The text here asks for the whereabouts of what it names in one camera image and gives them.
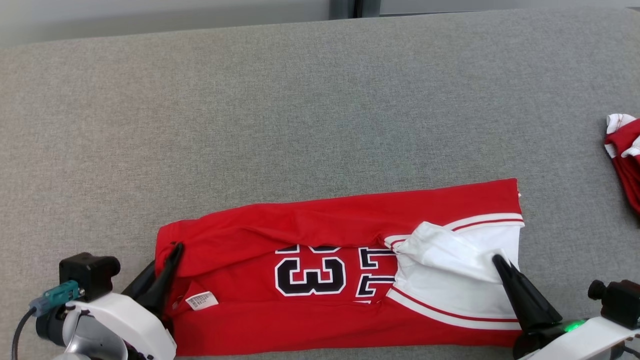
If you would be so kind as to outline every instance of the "red basketball jersey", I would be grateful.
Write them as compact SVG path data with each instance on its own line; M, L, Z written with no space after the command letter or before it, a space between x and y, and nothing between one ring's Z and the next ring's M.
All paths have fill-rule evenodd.
M464 299L474 294L459 293L466 291L456 285L460 274L454 271L448 275L452 280L440 277L434 282L433 294L444 294L434 300L428 294L433 266L420 263L421 254L407 250L398 268L401 253L394 245L406 240L409 249L428 241L408 239L424 222L446 236L459 236L473 249L511 248L515 255L510 257L517 261L517 232L501 230L522 226L515 179L255 204L162 227L157 272L173 245L184 244L166 308L178 355L427 344L511 346L519 333L513 314L475 309L475 301L467 304ZM412 286L414 279L427 280ZM202 309L196 304L194 310L186 301L194 295L212 295L218 303Z

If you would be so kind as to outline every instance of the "gray fabric surface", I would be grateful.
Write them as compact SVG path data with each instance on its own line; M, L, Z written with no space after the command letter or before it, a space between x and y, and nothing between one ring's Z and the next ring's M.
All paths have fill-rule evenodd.
M69 40L0 51L0 354L81 251L152 259L157 229L253 202L517 177L520 264L566 317L640 281L638 223L602 148L640 115L640 14L454 13ZM60 349L22 337L22 359ZM496 348L249 359L509 359Z

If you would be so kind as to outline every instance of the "teal connector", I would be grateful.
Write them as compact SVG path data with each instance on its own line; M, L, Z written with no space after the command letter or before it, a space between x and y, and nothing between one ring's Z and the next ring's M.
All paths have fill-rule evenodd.
M42 293L42 297L49 301L51 307L56 307L83 296L84 294L81 294L81 292L83 291L78 287L78 283L69 280L53 289L45 291Z
M78 283L70 280L42 293L42 296L33 299L29 308L35 308L33 316L38 317L48 313L58 305L64 305L68 301L84 296L84 290L78 287Z

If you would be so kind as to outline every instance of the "green indicator light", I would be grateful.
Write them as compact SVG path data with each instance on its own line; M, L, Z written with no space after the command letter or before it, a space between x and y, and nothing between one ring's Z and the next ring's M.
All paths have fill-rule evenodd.
M574 322L570 322L568 324L566 324L566 326L564 327L564 332L570 332L570 331L574 331L575 329L579 328L580 325L586 323L587 320L577 320Z

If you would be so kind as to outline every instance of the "white tag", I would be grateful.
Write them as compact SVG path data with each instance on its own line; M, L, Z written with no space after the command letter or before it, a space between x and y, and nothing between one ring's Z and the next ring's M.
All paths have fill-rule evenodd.
M204 293L199 293L193 295L192 297L185 299L184 301L191 306L194 310L202 310L206 309L209 306L218 305L218 299L211 293L211 291L207 291Z

